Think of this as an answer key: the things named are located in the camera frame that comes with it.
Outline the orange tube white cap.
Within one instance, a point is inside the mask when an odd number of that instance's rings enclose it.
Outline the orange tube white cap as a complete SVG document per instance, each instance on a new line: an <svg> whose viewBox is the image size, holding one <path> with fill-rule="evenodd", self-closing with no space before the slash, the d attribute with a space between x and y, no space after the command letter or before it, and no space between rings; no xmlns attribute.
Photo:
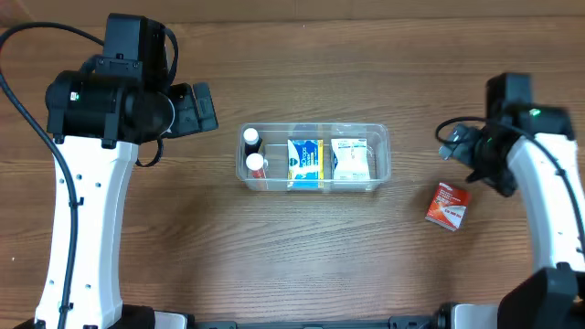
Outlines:
<svg viewBox="0 0 585 329"><path fill-rule="evenodd" d="M248 155L245 161L245 165L247 166L253 178L265 179L267 177L265 159L262 154L253 153Z"/></svg>

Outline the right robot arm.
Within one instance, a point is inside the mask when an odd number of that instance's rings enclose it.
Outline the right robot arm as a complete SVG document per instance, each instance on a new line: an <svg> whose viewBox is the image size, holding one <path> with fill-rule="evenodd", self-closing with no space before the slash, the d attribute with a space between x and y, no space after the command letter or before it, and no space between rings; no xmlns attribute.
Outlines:
<svg viewBox="0 0 585 329"><path fill-rule="evenodd" d="M584 190L569 112L536 104L529 75L502 73L485 85L483 118L442 122L452 132L440 155L466 165L466 182L502 196L520 192L531 234L533 272L497 305L444 304L430 328L582 328Z"/></svg>

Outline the blue yellow lozenge box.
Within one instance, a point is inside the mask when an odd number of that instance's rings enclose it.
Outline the blue yellow lozenge box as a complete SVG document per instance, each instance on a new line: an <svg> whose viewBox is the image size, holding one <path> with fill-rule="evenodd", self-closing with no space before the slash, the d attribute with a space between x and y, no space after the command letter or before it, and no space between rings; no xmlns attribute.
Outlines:
<svg viewBox="0 0 585 329"><path fill-rule="evenodd" d="M319 139L288 140L287 187L321 189L324 187L324 141Z"/></svg>

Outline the black tube white cap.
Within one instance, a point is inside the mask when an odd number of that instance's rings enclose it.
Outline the black tube white cap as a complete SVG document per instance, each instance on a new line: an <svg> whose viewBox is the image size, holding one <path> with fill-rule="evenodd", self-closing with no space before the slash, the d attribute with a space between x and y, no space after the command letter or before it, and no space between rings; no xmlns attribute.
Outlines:
<svg viewBox="0 0 585 329"><path fill-rule="evenodd" d="M260 151L262 139L260 134L254 128L247 128L243 134L244 140L244 153L249 156L250 154L257 154Z"/></svg>

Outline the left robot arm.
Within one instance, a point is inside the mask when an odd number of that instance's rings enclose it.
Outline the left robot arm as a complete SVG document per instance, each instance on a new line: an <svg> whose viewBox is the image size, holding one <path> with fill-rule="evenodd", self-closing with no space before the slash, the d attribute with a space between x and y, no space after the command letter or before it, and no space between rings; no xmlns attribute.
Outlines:
<svg viewBox="0 0 585 329"><path fill-rule="evenodd" d="M206 83L176 83L172 30L145 16L108 17L102 51L48 86L56 204L48 274L29 328L191 328L192 315L122 301L124 203L143 143L218 128Z"/></svg>

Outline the white bandage box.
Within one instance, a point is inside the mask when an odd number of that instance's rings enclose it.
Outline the white bandage box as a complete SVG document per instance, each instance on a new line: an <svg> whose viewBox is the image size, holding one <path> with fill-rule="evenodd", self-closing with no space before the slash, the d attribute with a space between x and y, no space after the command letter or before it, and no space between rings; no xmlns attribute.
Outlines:
<svg viewBox="0 0 585 329"><path fill-rule="evenodd" d="M331 151L334 180L370 179L366 139L332 139Z"/></svg>

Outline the red small box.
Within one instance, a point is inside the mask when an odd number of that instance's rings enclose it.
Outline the red small box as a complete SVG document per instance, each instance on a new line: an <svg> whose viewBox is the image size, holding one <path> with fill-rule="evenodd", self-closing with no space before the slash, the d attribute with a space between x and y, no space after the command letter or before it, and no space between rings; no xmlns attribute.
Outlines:
<svg viewBox="0 0 585 329"><path fill-rule="evenodd" d="M425 219L450 231L460 228L466 217L471 194L457 186L440 182Z"/></svg>

